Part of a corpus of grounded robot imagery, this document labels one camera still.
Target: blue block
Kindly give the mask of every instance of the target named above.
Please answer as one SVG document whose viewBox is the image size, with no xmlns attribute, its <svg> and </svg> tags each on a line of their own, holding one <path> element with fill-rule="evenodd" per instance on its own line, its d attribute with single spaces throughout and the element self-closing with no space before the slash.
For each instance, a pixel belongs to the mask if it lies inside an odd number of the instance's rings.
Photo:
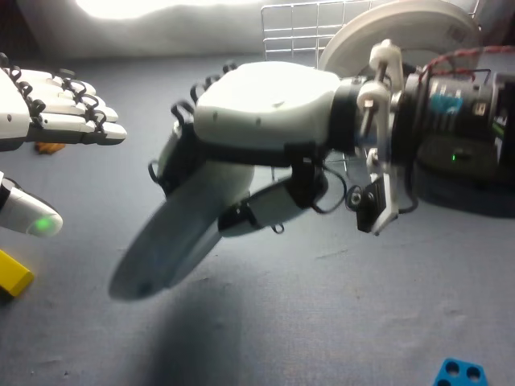
<svg viewBox="0 0 515 386">
<path fill-rule="evenodd" d="M 447 358 L 433 386 L 488 386 L 488 382 L 479 364 Z"/>
</svg>

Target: gray tabletop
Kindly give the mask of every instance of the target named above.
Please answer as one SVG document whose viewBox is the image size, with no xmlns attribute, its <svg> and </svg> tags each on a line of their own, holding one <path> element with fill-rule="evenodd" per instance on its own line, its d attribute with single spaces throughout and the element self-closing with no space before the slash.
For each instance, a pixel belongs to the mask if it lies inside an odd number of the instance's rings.
<svg viewBox="0 0 515 386">
<path fill-rule="evenodd" d="M 1 170 L 64 218 L 48 240 L 0 230 L 1 248 L 36 274 L 0 306 L 0 384 L 429 385 L 449 356 L 513 384 L 515 221 L 422 204 L 374 237 L 344 208 L 311 212 L 281 236 L 222 240 L 151 300 L 109 299 L 114 267 L 163 201 L 146 163 L 170 133 L 169 107 L 224 62 L 74 64 L 127 140 L 0 154 Z M 260 169 L 254 187 L 269 181 Z M 332 181 L 327 203 L 339 194 Z"/>
</svg>

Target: yellow object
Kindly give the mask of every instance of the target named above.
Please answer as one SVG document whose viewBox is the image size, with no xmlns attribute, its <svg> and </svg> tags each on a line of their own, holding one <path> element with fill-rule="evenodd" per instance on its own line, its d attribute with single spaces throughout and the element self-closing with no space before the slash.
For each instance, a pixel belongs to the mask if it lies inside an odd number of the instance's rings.
<svg viewBox="0 0 515 386">
<path fill-rule="evenodd" d="M 34 274 L 0 250 L 0 287 L 9 294 L 18 296 L 31 284 Z"/>
</svg>

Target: wire dish rack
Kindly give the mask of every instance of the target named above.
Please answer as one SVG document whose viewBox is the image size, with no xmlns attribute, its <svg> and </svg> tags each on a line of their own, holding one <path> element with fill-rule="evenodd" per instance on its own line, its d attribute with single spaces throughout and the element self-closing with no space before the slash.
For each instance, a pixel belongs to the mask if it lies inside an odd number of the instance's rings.
<svg viewBox="0 0 515 386">
<path fill-rule="evenodd" d="M 289 60 L 318 68 L 329 40 L 359 14 L 394 0 L 298 2 L 262 7 L 265 60 Z M 475 18 L 481 0 L 448 0 Z"/>
</svg>

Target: green indicator light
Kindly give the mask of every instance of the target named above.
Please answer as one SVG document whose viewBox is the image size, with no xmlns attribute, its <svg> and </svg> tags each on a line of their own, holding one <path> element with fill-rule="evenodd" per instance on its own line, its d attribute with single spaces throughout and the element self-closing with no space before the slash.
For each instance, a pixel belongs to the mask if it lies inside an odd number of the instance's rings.
<svg viewBox="0 0 515 386">
<path fill-rule="evenodd" d="M 43 217 L 35 222 L 35 228 L 40 232 L 47 231 L 51 226 L 52 222 L 47 217 Z"/>
</svg>

